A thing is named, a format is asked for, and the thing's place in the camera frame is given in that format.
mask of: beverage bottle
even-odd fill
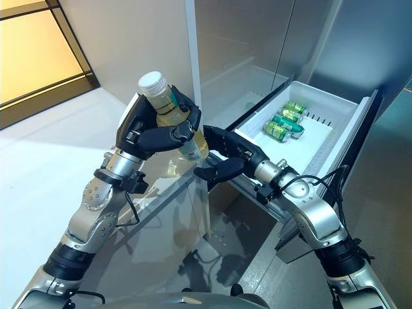
[[[138,85],[147,100],[157,112],[156,122],[159,127],[176,126],[189,116],[189,111],[179,108],[165,77],[157,71],[143,75]],[[207,142],[200,130],[194,133],[192,140],[187,141],[179,152],[188,161],[204,160],[209,154]]]

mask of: cable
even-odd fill
[[[98,297],[102,300],[102,304],[106,303],[106,299],[104,298],[104,296],[100,293],[96,293],[96,292],[89,292],[89,291],[77,291],[76,294],[84,294],[84,295],[91,295],[91,296],[95,296]]]
[[[339,214],[339,219],[342,222],[342,225],[344,226],[344,228],[346,229],[346,219],[345,219],[345,215],[343,213],[343,197],[342,197],[342,190],[343,190],[343,183],[344,183],[344,179],[345,176],[347,176],[347,172],[349,171],[350,166],[349,165],[342,165],[340,167],[338,167],[338,169],[343,168],[343,171],[341,173],[341,177],[339,178],[338,184],[337,184],[337,199],[336,199],[336,204],[337,204],[337,211]]]
[[[333,195],[333,197],[335,198],[335,200],[338,199],[337,195],[335,194],[335,192],[332,190],[332,188],[326,183],[324,182],[324,180],[320,179],[317,176],[313,176],[313,175],[300,175],[300,176],[296,176],[295,178],[293,178],[292,180],[290,180],[286,185],[284,185],[281,189],[280,192],[283,192],[287,187],[289,187],[290,185],[292,185],[296,180],[302,179],[302,178],[311,178],[314,180],[317,180],[318,184],[321,183],[323,184],[329,191],[330,193]]]
[[[215,262],[217,259],[219,259],[221,257],[221,255],[218,255],[215,258],[211,259],[210,261],[205,261],[201,258],[201,256],[199,255],[199,252],[197,250],[193,251],[193,255],[196,256],[199,259],[199,261],[201,261],[203,264],[210,264],[212,262]]]
[[[132,225],[136,225],[136,224],[140,223],[140,219],[138,217],[136,207],[135,207],[135,205],[133,205],[133,202],[130,198],[129,193],[127,191],[124,191],[124,196],[126,197],[126,200],[129,203],[129,206],[130,206],[131,210],[133,211],[133,214],[135,215],[136,222],[122,223],[122,224],[116,225],[116,227],[130,227]]]
[[[329,179],[329,178],[332,177],[334,174],[336,174],[337,172],[339,172],[341,169],[343,169],[342,174],[344,174],[345,170],[347,170],[347,169],[349,169],[349,168],[350,168],[349,165],[341,165],[341,166],[339,166],[336,170],[334,170],[334,171],[330,172],[329,174],[323,176],[323,177],[321,178],[321,180],[324,180],[324,181],[325,181],[325,180]]]

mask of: window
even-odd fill
[[[0,36],[0,129],[100,86],[57,0],[2,0]]]

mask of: soda can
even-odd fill
[[[289,130],[292,134],[292,138],[298,139],[301,137],[304,131],[304,127],[297,124],[281,115],[274,115],[272,118],[273,122],[276,122],[279,126]]]
[[[295,111],[296,113],[299,113],[301,115],[305,114],[308,111],[308,108],[306,108],[303,105],[300,105],[298,103],[289,101],[283,108],[290,109],[291,111]]]
[[[291,132],[289,130],[279,126],[273,121],[269,121],[265,124],[265,132],[281,143],[286,142],[291,136]]]
[[[300,123],[300,121],[302,121],[302,117],[303,117],[303,116],[302,116],[301,114],[299,114],[298,112],[296,112],[296,111],[291,111],[290,109],[287,109],[287,108],[281,109],[281,110],[279,111],[279,114],[280,114],[281,116],[284,116],[285,118],[287,118],[287,119],[289,119],[289,120],[297,123],[297,124]]]

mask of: window frame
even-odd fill
[[[71,52],[81,67],[82,73],[64,80],[58,80],[53,84],[26,93],[7,102],[0,103],[0,130],[100,87],[100,83],[94,71],[91,69],[90,63],[58,0],[45,0],[0,10],[0,22],[45,10],[49,10],[53,15]]]

